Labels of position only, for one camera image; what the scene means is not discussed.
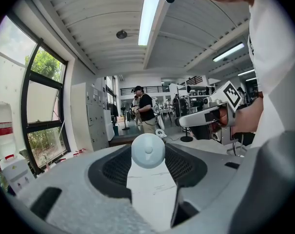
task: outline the window frame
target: window frame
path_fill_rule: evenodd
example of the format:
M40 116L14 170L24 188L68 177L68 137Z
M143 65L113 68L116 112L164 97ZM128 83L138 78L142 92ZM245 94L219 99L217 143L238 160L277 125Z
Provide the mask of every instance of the window frame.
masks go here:
M35 60L36 54L39 50L39 48L43 48L46 52L48 52L51 56L53 56L55 59L57 59L59 62L63 64L64 75L62 82L64 83L66 78L66 71L67 71L67 64L68 62L65 61L63 58L61 58L54 50L52 50L48 45L44 43L44 40L42 38L39 38L37 35L35 35L13 12L9 12L7 14L8 18L29 38L31 38L35 43L35 48L33 52L31 53L31 56L29 58L29 62L27 64L25 75L22 83L22 90L21 90L21 100L20 100L20 113L21 113L21 128L22 128L22 134L25 142L25 148L27 150L29 162L31 166L34 169L34 172L36 175L39 175L40 173L44 172L44 169L46 168L46 165L38 166L35 160L35 157L32 153L30 142L28 139L28 133L33 133L41 130L51 129L55 127L61 128L61 135L63 138L65 150L62 152L62 154L54 157L51 160L51 163L55 162L62 156L64 156L66 153L70 152L69 142L66 134L65 124L64 124L64 110L63 110L63 95L64 95L64 86L62 83L57 82L55 80L52 80L50 78L47 78L39 73L36 73L31 70L32 64ZM28 123L27 121L27 96L28 96L28 87L29 87L29 81L33 81L48 87L55 88L59 91L59 120L51 120L51 121L44 121L44 122L34 122L34 123Z

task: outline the black t-shirt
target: black t-shirt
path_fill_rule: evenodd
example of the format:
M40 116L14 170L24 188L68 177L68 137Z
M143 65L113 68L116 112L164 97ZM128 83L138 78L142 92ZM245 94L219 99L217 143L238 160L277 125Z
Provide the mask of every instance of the black t-shirt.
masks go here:
M141 99L139 100L139 107L143 108L147 105L153 106L152 98L147 94L143 94L141 96ZM155 118L154 111L152 109L146 112L142 112L142 113L140 112L140 115L141 115L142 121L147 121L152 118Z

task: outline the ceiling light fixture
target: ceiling light fixture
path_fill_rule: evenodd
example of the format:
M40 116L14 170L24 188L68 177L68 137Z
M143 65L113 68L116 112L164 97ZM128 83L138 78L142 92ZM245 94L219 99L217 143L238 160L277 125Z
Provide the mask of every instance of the ceiling light fixture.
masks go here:
M147 46L159 0L144 0L138 44Z
M248 80L246 80L246 81L255 80L255 79L256 79L256 77L255 77L255 78L248 79Z
M214 62L217 62L219 60L222 60L223 58L229 56L230 54L236 52L237 50L242 49L243 47L245 47L245 45L242 42L240 42L239 44L235 45L233 48L227 50L226 52L224 52L221 55L219 55L216 58L214 58L213 61Z
M238 74L238 76L243 76L243 75L249 74L249 73L254 72L254 71L255 71L255 70L252 69L252 70L246 71L246 72L244 72L244 73Z

